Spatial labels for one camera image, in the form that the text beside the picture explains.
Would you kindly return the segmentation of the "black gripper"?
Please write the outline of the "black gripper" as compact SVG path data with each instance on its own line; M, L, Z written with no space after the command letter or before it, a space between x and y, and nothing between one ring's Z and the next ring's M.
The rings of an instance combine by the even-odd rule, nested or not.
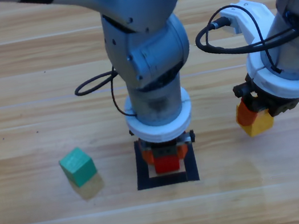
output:
M280 98L259 88L247 74L245 82L233 87L233 93L241 98L236 107L236 122L241 126L251 126L257 118L258 112L268 110L272 117L294 109L299 98Z
M138 139L138 147L143 160L149 165L154 163L155 158L177 155L179 159L184 159L188 152L189 145L195 142L194 130L183 132L177 138L166 142L148 142Z

